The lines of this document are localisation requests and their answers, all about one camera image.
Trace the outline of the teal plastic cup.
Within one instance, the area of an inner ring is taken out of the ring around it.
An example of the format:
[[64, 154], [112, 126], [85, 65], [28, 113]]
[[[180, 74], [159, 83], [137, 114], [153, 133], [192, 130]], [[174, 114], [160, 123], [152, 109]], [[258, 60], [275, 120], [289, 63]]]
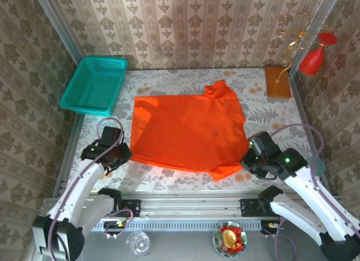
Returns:
[[[313, 159], [314, 158], [312, 156], [307, 158], [307, 163], [310, 167], [312, 165]], [[314, 166], [315, 174], [317, 176], [321, 176], [321, 175], [325, 174], [326, 170], [327, 170], [327, 167], [326, 167], [325, 162], [320, 157], [317, 157], [315, 159], [315, 166]]]

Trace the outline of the floral patterned plate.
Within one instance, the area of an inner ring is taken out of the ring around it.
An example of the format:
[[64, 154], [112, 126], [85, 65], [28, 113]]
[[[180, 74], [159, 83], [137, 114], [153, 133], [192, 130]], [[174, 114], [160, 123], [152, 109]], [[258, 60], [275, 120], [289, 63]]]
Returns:
[[231, 222], [231, 221], [225, 221], [222, 222], [220, 224], [217, 225], [217, 227], [215, 228], [213, 235], [212, 235], [212, 240], [213, 240], [213, 245], [214, 248], [216, 250], [216, 252], [218, 254], [220, 254], [222, 257], [225, 258], [237, 258], [239, 257], [246, 249], [247, 244], [248, 244], [248, 237], [246, 232], [244, 231], [244, 229], [242, 228], [242, 232], [241, 232], [241, 241], [244, 244], [244, 250], [240, 251], [238, 253], [230, 253], [226, 250], [226, 248], [223, 245], [223, 241], [222, 241], [222, 232], [221, 229], [223, 227], [228, 227], [228, 226], [234, 226], [234, 227], [241, 227], [238, 223], [236, 222]]

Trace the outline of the aluminium frame post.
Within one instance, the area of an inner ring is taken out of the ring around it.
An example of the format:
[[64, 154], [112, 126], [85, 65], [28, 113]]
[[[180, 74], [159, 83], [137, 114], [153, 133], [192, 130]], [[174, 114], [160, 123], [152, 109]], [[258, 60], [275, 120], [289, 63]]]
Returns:
[[82, 55], [68, 26], [65, 24], [65, 19], [61, 16], [60, 10], [56, 6], [55, 0], [38, 0], [38, 2], [49, 18], [50, 23], [54, 27], [74, 63], [78, 65], [82, 59]]
[[307, 38], [302, 39], [300, 42], [300, 46], [304, 47], [305, 49], [298, 49], [295, 52], [292, 68], [289, 72], [290, 77], [294, 77], [298, 71], [300, 63], [302, 62], [303, 58], [305, 58], [309, 49], [315, 42], [317, 34], [321, 31], [322, 25], [326, 23], [326, 20], [336, 2], [337, 0], [321, 0], [321, 3], [314, 12], [307, 29], [307, 32], [309, 32], [310, 35]]

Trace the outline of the orange t-shirt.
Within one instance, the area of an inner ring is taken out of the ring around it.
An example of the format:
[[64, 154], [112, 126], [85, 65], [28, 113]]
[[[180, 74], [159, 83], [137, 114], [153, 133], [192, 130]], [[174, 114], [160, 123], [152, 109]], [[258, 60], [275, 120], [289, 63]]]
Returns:
[[238, 172], [249, 149], [245, 115], [225, 80], [204, 93], [135, 97], [132, 160], [156, 167], [207, 173], [220, 181]]

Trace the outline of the red gold snack packet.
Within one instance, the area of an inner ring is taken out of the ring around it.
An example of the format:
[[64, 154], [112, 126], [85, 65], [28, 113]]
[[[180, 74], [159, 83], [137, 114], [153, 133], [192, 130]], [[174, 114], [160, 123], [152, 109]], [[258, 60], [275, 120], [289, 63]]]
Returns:
[[221, 232], [223, 245], [228, 252], [238, 253], [244, 250], [244, 244], [241, 241], [241, 227], [223, 227]]

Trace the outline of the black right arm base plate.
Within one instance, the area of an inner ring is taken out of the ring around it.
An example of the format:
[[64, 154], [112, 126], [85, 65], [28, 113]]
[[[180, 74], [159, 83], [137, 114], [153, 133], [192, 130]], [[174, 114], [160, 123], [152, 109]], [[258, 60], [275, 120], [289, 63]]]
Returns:
[[246, 218], [284, 217], [286, 214], [271, 208], [271, 202], [259, 199], [240, 199], [241, 215]]

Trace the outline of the clear glass bowl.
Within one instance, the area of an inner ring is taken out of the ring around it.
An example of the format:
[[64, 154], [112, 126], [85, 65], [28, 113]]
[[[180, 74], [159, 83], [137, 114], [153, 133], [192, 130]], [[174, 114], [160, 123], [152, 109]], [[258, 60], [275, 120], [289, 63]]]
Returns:
[[125, 243], [126, 250], [130, 257], [138, 258], [150, 251], [151, 242], [145, 232], [132, 232]]

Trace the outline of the aluminium mounting rail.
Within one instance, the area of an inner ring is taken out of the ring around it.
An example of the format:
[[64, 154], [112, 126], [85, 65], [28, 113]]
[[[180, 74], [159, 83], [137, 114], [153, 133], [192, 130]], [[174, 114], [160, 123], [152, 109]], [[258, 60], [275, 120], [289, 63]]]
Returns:
[[241, 219], [241, 199], [255, 199], [259, 190], [122, 191], [124, 199], [141, 201], [139, 219]]

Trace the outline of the red wine glass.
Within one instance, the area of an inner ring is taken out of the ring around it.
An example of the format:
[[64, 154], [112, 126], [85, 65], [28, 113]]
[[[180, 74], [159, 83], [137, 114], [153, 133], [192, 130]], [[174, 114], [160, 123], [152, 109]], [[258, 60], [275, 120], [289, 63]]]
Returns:
[[325, 47], [337, 44], [338, 39], [333, 33], [322, 32], [318, 35], [319, 48], [310, 51], [299, 65], [300, 71], [305, 75], [315, 75], [325, 59]]

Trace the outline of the floral patterned table cover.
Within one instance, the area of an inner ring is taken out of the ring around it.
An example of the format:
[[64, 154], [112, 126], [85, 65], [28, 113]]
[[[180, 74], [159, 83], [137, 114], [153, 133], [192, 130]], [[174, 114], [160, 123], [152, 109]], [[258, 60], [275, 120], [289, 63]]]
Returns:
[[[76, 174], [82, 150], [97, 138], [97, 133], [102, 131], [104, 126], [122, 125], [125, 141], [130, 141], [134, 99], [137, 96], [200, 95], [207, 85], [219, 80], [225, 80], [237, 95], [246, 119], [244, 130], [247, 136], [266, 131], [274, 134], [275, 143], [282, 149], [292, 147], [305, 158], [315, 152], [307, 131], [300, 126], [303, 116], [299, 112], [297, 97], [292, 96], [288, 100], [267, 97], [263, 69], [130, 71], [121, 88], [112, 114], [113, 120], [103, 121], [100, 116], [85, 116], [79, 139], [75, 143], [73, 165], [67, 178], [71, 179]], [[191, 173], [130, 161], [108, 177], [101, 177], [93, 190], [109, 187], [123, 192], [259, 192], [270, 185], [286, 192], [291, 191], [291, 188], [279, 179], [265, 181], [244, 170], [216, 182], [206, 173]]]

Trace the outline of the teal plastic basket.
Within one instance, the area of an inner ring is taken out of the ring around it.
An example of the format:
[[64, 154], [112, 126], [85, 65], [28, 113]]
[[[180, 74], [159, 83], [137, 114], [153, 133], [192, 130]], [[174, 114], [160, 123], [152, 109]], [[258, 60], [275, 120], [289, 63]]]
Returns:
[[77, 114], [111, 116], [127, 66], [128, 61], [123, 58], [82, 58], [60, 99], [60, 107]]

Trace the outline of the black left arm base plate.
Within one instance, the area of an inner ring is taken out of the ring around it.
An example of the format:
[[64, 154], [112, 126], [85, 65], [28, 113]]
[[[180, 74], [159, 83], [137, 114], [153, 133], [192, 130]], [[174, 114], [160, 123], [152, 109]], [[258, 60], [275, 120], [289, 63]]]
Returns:
[[134, 218], [140, 217], [141, 212], [141, 201], [135, 199], [125, 199], [122, 201], [113, 201], [113, 206], [111, 209], [105, 209], [104, 212], [101, 212], [101, 218], [126, 218], [130, 217], [131, 213], [125, 211], [125, 209], [131, 210]]

